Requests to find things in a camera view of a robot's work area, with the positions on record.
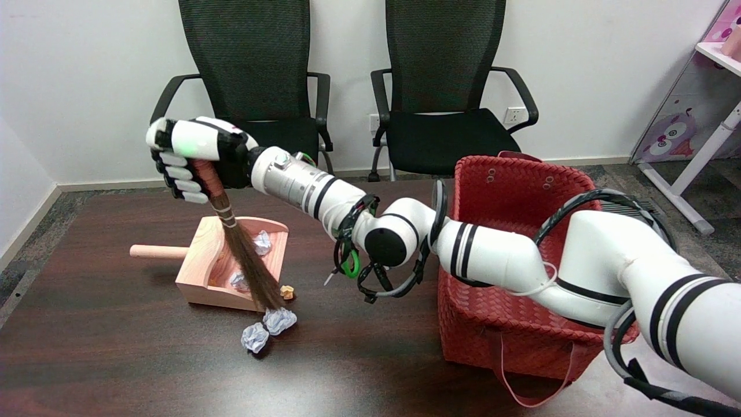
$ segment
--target chair seat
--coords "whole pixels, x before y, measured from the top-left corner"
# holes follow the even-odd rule
[[[319,160],[319,132],[316,130],[316,119],[314,118],[301,117],[276,120],[275,122],[226,120],[249,133],[260,146],[279,146],[292,154],[305,152],[314,161]]]
[[[452,175],[463,157],[520,151],[486,108],[442,116],[392,111],[386,142],[393,167],[418,174]]]

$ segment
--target wooden dustpan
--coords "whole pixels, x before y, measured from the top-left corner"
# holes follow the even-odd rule
[[[239,225],[256,236],[265,230],[272,247],[262,260],[276,280],[283,267],[288,227],[257,217],[237,217]],[[183,259],[175,284],[188,303],[207,304],[262,312],[265,309],[252,299],[249,291],[234,288],[229,278],[239,266],[224,243],[224,229],[218,217],[203,217],[190,247],[133,245],[132,257]]]

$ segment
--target chair armrest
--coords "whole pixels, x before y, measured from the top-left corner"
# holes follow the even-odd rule
[[[383,74],[391,73],[391,68],[375,70],[370,73],[370,82],[373,84],[373,94],[376,96],[376,107],[378,108],[379,127],[376,137],[373,138],[373,146],[381,145],[381,136],[388,128],[391,121],[391,113],[388,110],[388,96],[386,96],[386,83]]]
[[[324,140],[325,151],[331,152],[334,145],[327,130],[330,77],[329,74],[325,73],[306,73],[306,75],[316,78],[316,130],[319,131],[322,140]]]
[[[162,91],[162,95],[159,97],[159,101],[157,102],[157,106],[155,106],[154,108],[154,112],[152,113],[152,118],[149,120],[149,123],[152,124],[160,117],[165,117],[167,108],[170,107],[170,103],[173,101],[173,97],[175,96],[175,93],[178,91],[178,88],[180,88],[180,85],[183,83],[183,81],[185,81],[186,79],[196,78],[201,78],[201,74],[178,75],[173,77],[170,82],[168,82],[165,89]]]
[[[517,93],[519,93],[519,96],[522,98],[522,102],[525,103],[525,109],[528,111],[528,120],[522,123],[519,123],[518,125],[512,126],[507,130],[510,134],[513,134],[514,132],[526,128],[528,126],[534,125],[538,121],[538,107],[535,105],[535,100],[533,99],[533,95],[530,94],[530,90],[528,90],[528,86],[525,84],[525,81],[522,80],[522,77],[519,76],[519,73],[514,70],[513,68],[505,68],[505,67],[491,67],[492,71],[499,71],[506,73],[507,76],[512,81],[512,84],[514,84],[514,87],[517,89]]]

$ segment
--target white wall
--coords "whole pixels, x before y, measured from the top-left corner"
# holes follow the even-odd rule
[[[0,257],[54,187],[49,174],[0,117]]]
[[[627,156],[723,0],[508,2],[495,64],[516,68],[541,110],[516,134],[546,159]],[[313,0],[310,70],[332,76],[338,169],[367,168],[369,79],[388,66],[383,0]],[[1,103],[60,183],[156,178],[143,145],[171,76],[196,70],[176,0],[4,0]],[[519,99],[490,77],[484,105]],[[170,116],[209,114],[189,82]]]

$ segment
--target dark wooden table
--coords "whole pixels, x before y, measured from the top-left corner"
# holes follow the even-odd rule
[[[362,185],[382,208],[429,201],[431,186]],[[523,409],[491,371],[443,360],[436,260],[408,296],[370,305],[345,277],[322,286],[333,243],[315,220],[253,190],[231,195],[238,215],[290,229],[281,281],[296,288],[294,327],[254,358],[239,338],[256,313],[189,305],[174,284],[179,262],[128,257],[133,243],[187,246],[207,206],[166,193],[96,197],[0,331],[0,416],[685,415],[622,385],[602,356],[551,403]],[[400,283],[407,272],[397,273]],[[642,339],[626,350],[652,381],[723,398]],[[530,393],[553,385],[515,382]]]

